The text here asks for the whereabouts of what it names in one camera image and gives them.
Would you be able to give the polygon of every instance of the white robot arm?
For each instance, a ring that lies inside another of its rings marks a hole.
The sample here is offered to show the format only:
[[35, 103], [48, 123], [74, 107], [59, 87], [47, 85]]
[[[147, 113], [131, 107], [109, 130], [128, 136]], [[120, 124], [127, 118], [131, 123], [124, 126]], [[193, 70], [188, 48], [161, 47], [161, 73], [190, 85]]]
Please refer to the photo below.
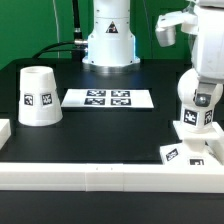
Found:
[[130, 0], [94, 0], [94, 29], [88, 37], [84, 67], [103, 73], [138, 68], [130, 31]]
[[[161, 147], [166, 164], [219, 165], [205, 142], [213, 134], [220, 138], [212, 121], [224, 83], [223, 21], [224, 0], [191, 0], [185, 11], [159, 17], [156, 35], [161, 46], [175, 43], [178, 24], [182, 24], [183, 32], [195, 37], [191, 52], [193, 68], [183, 74], [178, 84], [182, 108], [180, 121], [174, 121], [174, 127], [182, 143]], [[169, 160], [174, 151], [176, 159]]]

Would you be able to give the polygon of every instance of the black tabletop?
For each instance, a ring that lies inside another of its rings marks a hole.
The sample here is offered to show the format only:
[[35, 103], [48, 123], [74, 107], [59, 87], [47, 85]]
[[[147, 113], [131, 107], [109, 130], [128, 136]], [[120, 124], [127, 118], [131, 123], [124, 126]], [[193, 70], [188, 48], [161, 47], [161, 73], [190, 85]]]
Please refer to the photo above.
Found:
[[[63, 109], [48, 127], [18, 122], [20, 69], [45, 65], [54, 70], [62, 102], [68, 89], [147, 89], [153, 109]], [[137, 71], [104, 76], [71, 60], [21, 59], [0, 71], [0, 118], [9, 118], [12, 136], [1, 162], [161, 164], [160, 146], [178, 142], [177, 83], [190, 68], [181, 60], [144, 60]], [[223, 99], [215, 120], [223, 127]], [[0, 223], [220, 223], [222, 194], [124, 192], [0, 192]]]

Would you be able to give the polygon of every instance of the white cup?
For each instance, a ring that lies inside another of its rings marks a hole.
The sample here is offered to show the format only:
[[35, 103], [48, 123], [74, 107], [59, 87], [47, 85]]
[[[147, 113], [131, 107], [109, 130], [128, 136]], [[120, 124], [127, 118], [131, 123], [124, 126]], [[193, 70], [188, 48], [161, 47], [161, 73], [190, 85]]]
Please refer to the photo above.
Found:
[[62, 119], [53, 69], [32, 66], [20, 71], [19, 122], [47, 126]]

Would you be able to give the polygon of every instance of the green wall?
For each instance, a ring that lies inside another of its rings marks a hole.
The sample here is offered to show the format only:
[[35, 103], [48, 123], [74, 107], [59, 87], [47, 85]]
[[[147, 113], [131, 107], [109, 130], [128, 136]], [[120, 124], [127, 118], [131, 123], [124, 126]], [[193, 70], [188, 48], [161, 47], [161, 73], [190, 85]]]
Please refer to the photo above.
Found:
[[[73, 12], [71, 0], [55, 0], [58, 11], [60, 40], [73, 39]], [[146, 0], [150, 15], [152, 39], [150, 41], [142, 0], [131, 0], [131, 30], [137, 40], [140, 58], [189, 58], [187, 35], [177, 28], [177, 43], [161, 48], [155, 37], [154, 27], [158, 16], [182, 10], [184, 0]], [[79, 0], [81, 26], [84, 37], [93, 28], [92, 0]], [[43, 47], [57, 42], [55, 15], [52, 0], [0, 0], [0, 69], [18, 58], [29, 58]], [[57, 57], [57, 54], [45, 55]], [[70, 57], [61, 53], [60, 57]]]

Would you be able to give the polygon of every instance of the black cable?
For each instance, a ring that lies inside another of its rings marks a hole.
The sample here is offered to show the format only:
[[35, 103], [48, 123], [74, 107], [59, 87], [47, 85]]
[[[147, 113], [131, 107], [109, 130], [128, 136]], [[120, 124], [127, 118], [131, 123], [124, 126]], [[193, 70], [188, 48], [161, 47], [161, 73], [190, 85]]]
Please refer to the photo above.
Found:
[[149, 32], [151, 58], [153, 59], [154, 55], [153, 55], [153, 44], [152, 44], [152, 30], [151, 30], [151, 26], [150, 26], [150, 19], [149, 19], [149, 14], [148, 14], [148, 11], [147, 11], [147, 6], [146, 6], [146, 1], [145, 0], [143, 0], [143, 5], [144, 5], [144, 9], [145, 9], [146, 22], [147, 22], [147, 27], [148, 27], [148, 32]]
[[42, 52], [44, 51], [47, 51], [49, 49], [52, 49], [52, 48], [55, 48], [55, 47], [60, 47], [60, 46], [63, 46], [63, 45], [74, 45], [74, 41], [65, 41], [65, 42], [60, 42], [60, 43], [56, 43], [56, 44], [52, 44], [52, 45], [49, 45], [45, 48], [43, 48], [41, 51], [39, 51], [38, 53], [36, 53], [33, 58], [38, 58]]
[[72, 0], [72, 6], [73, 6], [73, 18], [74, 18], [74, 38], [82, 39], [78, 0]]
[[33, 58], [39, 58], [42, 54], [52, 53], [52, 52], [75, 52], [75, 51], [85, 51], [84, 48], [75, 48], [75, 49], [58, 49], [58, 50], [45, 50], [40, 51], [38, 54], [35, 54]]

